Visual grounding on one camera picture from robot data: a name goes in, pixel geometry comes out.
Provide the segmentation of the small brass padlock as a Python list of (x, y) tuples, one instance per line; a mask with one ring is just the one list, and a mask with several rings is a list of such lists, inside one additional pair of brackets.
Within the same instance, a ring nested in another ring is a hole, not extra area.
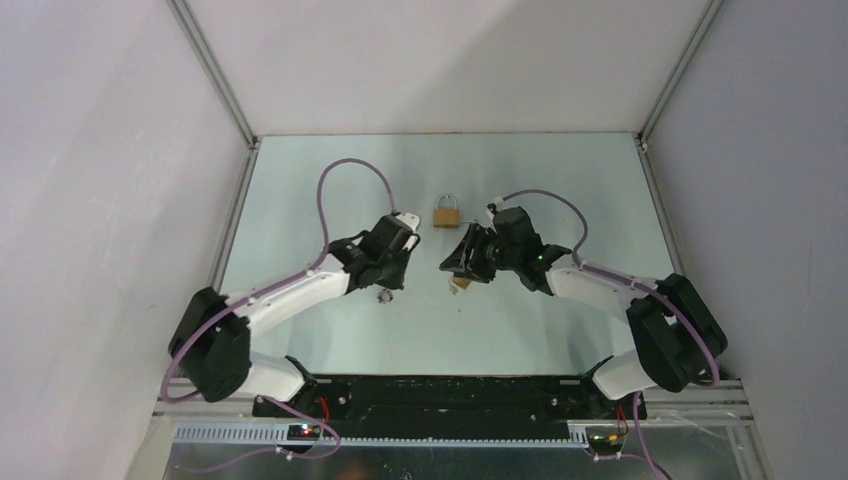
[(449, 290), (452, 295), (457, 295), (460, 292), (466, 291), (471, 284), (472, 281), (468, 278), (452, 276), (449, 279)]

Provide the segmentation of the large brass padlock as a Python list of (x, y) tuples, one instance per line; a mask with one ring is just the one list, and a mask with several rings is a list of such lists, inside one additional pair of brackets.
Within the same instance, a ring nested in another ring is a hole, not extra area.
[(432, 211), (432, 226), (437, 229), (458, 229), (461, 225), (461, 212), (458, 201), (451, 194), (437, 198)]

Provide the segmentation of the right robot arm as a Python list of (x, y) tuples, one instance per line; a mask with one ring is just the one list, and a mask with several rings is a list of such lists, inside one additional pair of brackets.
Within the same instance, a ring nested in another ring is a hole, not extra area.
[(628, 275), (582, 259), (572, 249), (546, 244), (521, 207), (496, 209), (491, 223), (471, 224), (439, 268), (477, 283), (500, 271), (517, 275), (531, 292), (579, 301), (621, 320), (633, 348), (596, 364), (581, 392), (585, 411), (606, 418), (622, 398), (652, 387), (679, 393), (720, 378), (717, 358), (728, 340), (692, 282)]

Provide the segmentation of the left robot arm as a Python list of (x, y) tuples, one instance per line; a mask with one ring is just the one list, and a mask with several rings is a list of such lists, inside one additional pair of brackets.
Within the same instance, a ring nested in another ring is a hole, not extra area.
[(169, 403), (200, 397), (208, 403), (235, 394), (271, 397), (292, 416), (316, 403), (308, 371), (294, 358), (255, 351), (252, 344), (277, 325), (323, 302), (377, 286), (404, 286), (410, 257), (420, 242), (421, 219), (412, 213), (382, 216), (370, 230), (329, 243), (316, 267), (264, 288), (225, 295), (212, 287), (197, 291), (168, 346), (175, 366), (193, 392), (161, 399)]

